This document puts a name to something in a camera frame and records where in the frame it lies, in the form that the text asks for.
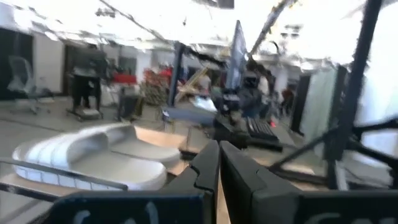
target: dark clothing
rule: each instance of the dark clothing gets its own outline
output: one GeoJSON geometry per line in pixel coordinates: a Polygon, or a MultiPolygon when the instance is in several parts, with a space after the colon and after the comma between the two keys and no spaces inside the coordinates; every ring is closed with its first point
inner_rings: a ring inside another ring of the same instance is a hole
{"type": "Polygon", "coordinates": [[[270,108],[270,103],[261,105],[261,109],[259,112],[260,119],[266,118],[269,108],[270,108]]]}

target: white wall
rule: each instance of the white wall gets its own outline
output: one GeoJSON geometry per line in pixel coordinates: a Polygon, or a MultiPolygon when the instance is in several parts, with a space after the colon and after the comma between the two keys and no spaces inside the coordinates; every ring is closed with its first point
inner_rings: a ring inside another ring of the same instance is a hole
{"type": "Polygon", "coordinates": [[[62,89],[63,43],[50,40],[42,34],[34,34],[33,64],[36,82],[45,80],[46,87],[55,93],[62,89]]]}
{"type": "Polygon", "coordinates": [[[11,27],[14,24],[14,10],[12,6],[0,2],[0,27],[11,27]]]}

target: black equipment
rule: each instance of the black equipment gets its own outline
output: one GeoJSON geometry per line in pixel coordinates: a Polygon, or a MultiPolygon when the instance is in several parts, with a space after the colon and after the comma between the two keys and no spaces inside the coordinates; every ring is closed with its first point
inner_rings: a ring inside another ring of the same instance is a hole
{"type": "Polygon", "coordinates": [[[106,53],[93,48],[75,48],[73,52],[73,67],[94,69],[97,76],[106,72],[106,53]]]}
{"type": "Polygon", "coordinates": [[[89,192],[57,200],[36,223],[216,224],[220,149],[210,142],[158,191],[89,192]]]}
{"type": "Polygon", "coordinates": [[[260,78],[254,72],[247,72],[243,76],[243,88],[257,88],[259,86],[260,78]]]}
{"type": "Polygon", "coordinates": [[[86,119],[102,118],[101,105],[101,78],[106,77],[106,54],[93,48],[75,48],[73,51],[71,71],[73,106],[67,110],[67,114],[75,115],[79,121],[86,119]],[[83,97],[84,108],[90,109],[89,96],[93,93],[96,98],[95,113],[78,111],[83,97]]]}
{"type": "Polygon", "coordinates": [[[221,181],[231,224],[395,223],[398,191],[306,192],[221,142],[221,181]]]}
{"type": "Polygon", "coordinates": [[[246,41],[244,39],[242,25],[236,21],[235,33],[231,46],[231,56],[229,58],[228,72],[225,81],[225,88],[236,90],[241,86],[242,74],[246,67],[244,56],[246,54],[246,41]]]}
{"type": "Polygon", "coordinates": [[[272,131],[274,127],[271,127],[267,121],[246,118],[245,122],[246,129],[250,135],[249,145],[264,147],[275,152],[283,151],[283,147],[278,144],[279,138],[272,131]]]}

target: red object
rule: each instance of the red object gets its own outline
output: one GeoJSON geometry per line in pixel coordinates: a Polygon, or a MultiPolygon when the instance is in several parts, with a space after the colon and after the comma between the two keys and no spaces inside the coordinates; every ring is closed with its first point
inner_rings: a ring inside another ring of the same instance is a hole
{"type": "Polygon", "coordinates": [[[137,77],[135,75],[126,75],[123,73],[115,73],[113,75],[113,82],[123,84],[137,84],[137,77]]]}

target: black pillar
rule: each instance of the black pillar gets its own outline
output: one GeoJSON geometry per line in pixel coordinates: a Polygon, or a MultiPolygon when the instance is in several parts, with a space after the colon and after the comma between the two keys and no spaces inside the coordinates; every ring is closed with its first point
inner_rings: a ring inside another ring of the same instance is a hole
{"type": "Polygon", "coordinates": [[[307,100],[308,88],[310,86],[311,75],[301,75],[298,81],[296,95],[294,97],[294,105],[292,110],[292,117],[290,119],[290,129],[295,133],[302,134],[300,131],[300,124],[303,118],[305,101],[307,100]]]}
{"type": "Polygon", "coordinates": [[[177,82],[178,82],[178,77],[180,76],[181,73],[181,61],[182,61],[182,55],[184,54],[185,51],[185,44],[177,42],[175,43],[174,49],[175,49],[175,54],[173,62],[173,73],[170,81],[169,100],[167,100],[167,106],[174,106],[175,94],[177,92],[177,82]]]}
{"type": "Polygon", "coordinates": [[[358,107],[358,100],[363,85],[363,72],[368,60],[369,50],[373,39],[374,28],[383,0],[368,0],[364,9],[362,28],[354,55],[352,72],[347,84],[347,92],[341,113],[339,114],[339,127],[333,141],[326,142],[325,155],[328,162],[326,173],[328,175],[329,189],[338,189],[338,179],[335,172],[336,162],[343,157],[343,151],[352,135],[353,123],[358,107]]]}

